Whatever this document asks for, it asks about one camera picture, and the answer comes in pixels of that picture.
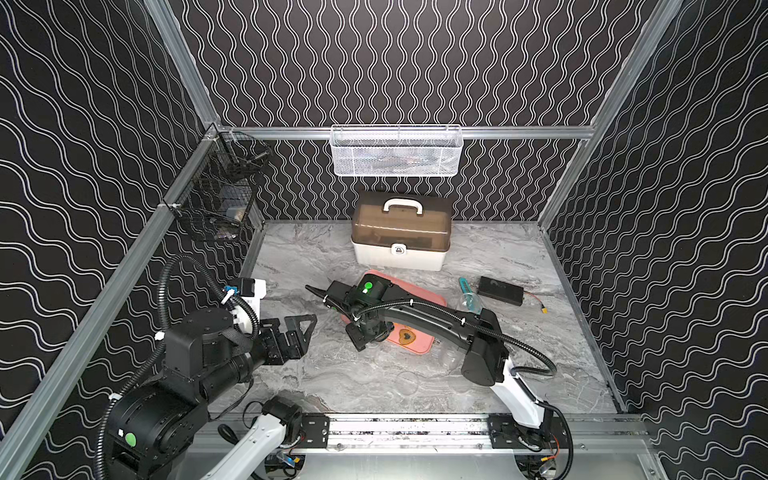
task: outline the brown translucent lid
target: brown translucent lid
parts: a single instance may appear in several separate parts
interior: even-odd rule
[[[451,202],[445,198],[363,192],[352,218],[352,241],[447,252],[452,217]]]

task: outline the white mesh basket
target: white mesh basket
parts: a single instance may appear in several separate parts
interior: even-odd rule
[[[458,125],[333,125],[330,144],[341,177],[453,177],[464,146]]]

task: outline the zip tie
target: zip tie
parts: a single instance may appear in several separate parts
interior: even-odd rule
[[[224,305],[230,298],[232,298],[232,295],[235,294],[234,289],[227,291],[227,295],[224,296],[224,298],[221,300],[221,304]]]

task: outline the floor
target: floor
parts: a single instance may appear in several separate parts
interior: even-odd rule
[[[355,261],[348,223],[269,223],[266,228],[253,271],[254,278],[267,284],[262,317],[314,313],[318,324],[303,359],[254,372],[247,401],[280,394],[307,412],[507,412],[490,389],[470,383],[454,368],[457,349],[450,343],[435,342],[423,356],[389,342],[355,350],[339,315],[304,289],[305,284],[327,288],[332,280],[354,285],[369,269]],[[461,298],[460,276],[473,288],[481,275],[523,286],[544,301],[547,314],[530,297],[522,306],[485,297],[482,301],[496,312],[505,333],[558,365],[554,378],[529,376],[528,384],[564,412],[616,412],[534,224],[455,223],[441,272],[378,270],[434,291],[454,308]],[[536,365],[519,351],[513,360]],[[243,390],[232,389],[211,412],[229,405]]]

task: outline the wall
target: wall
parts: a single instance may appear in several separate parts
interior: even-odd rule
[[[0,12],[2,436],[205,127],[141,0],[0,0]],[[224,280],[246,246],[195,245],[172,227],[26,478],[90,478],[107,396],[151,349],[164,258],[195,253]],[[189,268],[172,297],[174,318],[208,303]]]
[[[667,474],[765,478],[768,4],[687,0],[551,238]]]
[[[302,127],[589,124],[655,0],[170,3],[223,123]],[[387,189],[451,197],[456,219],[536,220],[573,150],[467,141],[450,180],[354,180],[321,143],[280,142],[259,202],[343,219],[359,188]]]
[[[248,151],[252,141],[240,137]],[[257,204],[271,220],[351,218],[365,190],[453,200],[457,220],[536,221],[576,140],[466,141],[454,177],[338,177],[327,141],[280,141],[260,178]]]

